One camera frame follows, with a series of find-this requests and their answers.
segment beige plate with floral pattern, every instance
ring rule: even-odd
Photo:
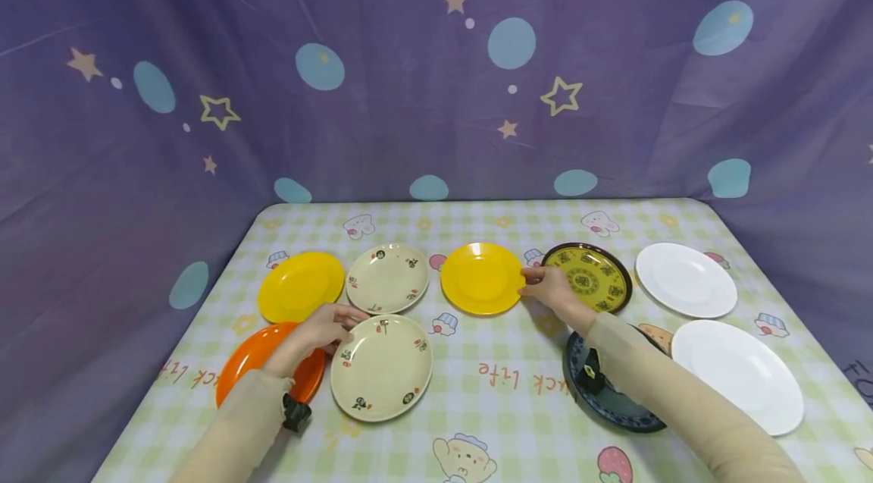
[[[353,419],[377,423],[411,409],[430,383],[434,356],[419,324],[379,315],[357,324],[333,357],[333,398]]]
[[[412,246],[377,246],[352,264],[346,276],[346,294],[358,309],[370,315],[392,315],[418,302],[427,289],[427,260]]]

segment hand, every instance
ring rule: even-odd
[[[326,347],[328,354],[333,354],[333,344],[351,340],[349,329],[369,317],[366,312],[354,306],[328,303],[319,306],[306,320],[300,322],[291,336],[298,335],[309,354],[318,347]]]
[[[521,270],[526,287],[518,290],[521,295],[529,295],[541,301],[553,311],[576,299],[564,272],[558,267],[526,267]]]
[[[518,290],[518,293],[539,299],[576,333],[587,335],[597,312],[580,302],[561,269],[552,266],[527,267],[521,270],[521,274],[527,286]]]
[[[262,369],[280,378],[291,376],[296,372],[300,362],[303,362],[318,347],[323,347],[328,354],[333,354],[336,350],[335,343],[351,339],[352,334],[349,333],[349,329],[367,318],[369,315],[366,312],[354,306],[339,303],[319,306],[282,341]]]

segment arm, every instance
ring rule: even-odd
[[[662,355],[608,312],[580,303],[556,268],[526,269],[535,295],[597,349],[601,370],[633,401],[655,413],[720,483],[800,483],[805,479],[774,438],[704,381]]]
[[[246,372],[171,483],[248,481],[282,427],[282,396],[292,382],[261,369]]]
[[[262,369],[237,381],[216,419],[174,473],[171,483],[245,483],[260,466],[285,422],[282,397],[291,389],[300,362],[317,347],[348,340],[347,329],[366,320],[347,305],[322,305],[270,355]]]

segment black clip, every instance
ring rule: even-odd
[[[593,395],[601,393],[605,387],[605,375],[599,370],[599,356],[597,350],[588,350],[588,356],[579,375],[576,375],[576,384]]]
[[[285,409],[285,422],[282,426],[295,433],[300,432],[312,414],[308,405],[297,402],[288,393],[282,396],[282,408]]]

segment checkered tablecloth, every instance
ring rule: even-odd
[[[594,231],[588,226],[592,212],[604,212],[618,231]],[[688,199],[271,206],[255,220],[96,481],[165,482],[182,462],[216,413],[214,384],[224,362],[266,325],[256,298],[271,255],[277,254],[275,263],[298,252],[324,251],[347,270],[358,254],[387,242],[409,243],[430,259],[431,287],[406,315],[429,331],[435,318],[458,321],[454,333],[443,325],[446,334],[431,335],[436,362],[429,389],[400,419],[363,425],[341,414],[326,375],[311,402],[308,429],[303,436],[281,432],[253,481],[442,483],[456,459],[454,453],[441,455],[441,462],[435,451],[444,452],[456,434],[463,436],[452,444],[474,447],[477,466],[486,466],[481,475],[478,467],[469,473],[466,483],[478,483],[493,469],[492,461],[496,471],[489,482],[631,483],[626,470],[615,468],[622,454],[630,460],[633,481],[708,481],[670,429],[651,435],[616,431],[576,407],[562,376],[568,329],[542,306],[526,301],[504,315],[477,318],[443,298],[440,261],[433,256],[475,241],[506,246],[523,264],[533,264],[536,251],[557,243],[595,243],[628,270],[640,249],[654,242],[712,252],[740,292],[739,305],[723,320],[759,335],[803,389],[804,422],[779,443],[810,481],[873,481],[854,453],[873,445],[873,413],[717,215]],[[345,293],[340,302],[347,303]],[[639,287],[621,317],[671,332],[686,321]]]

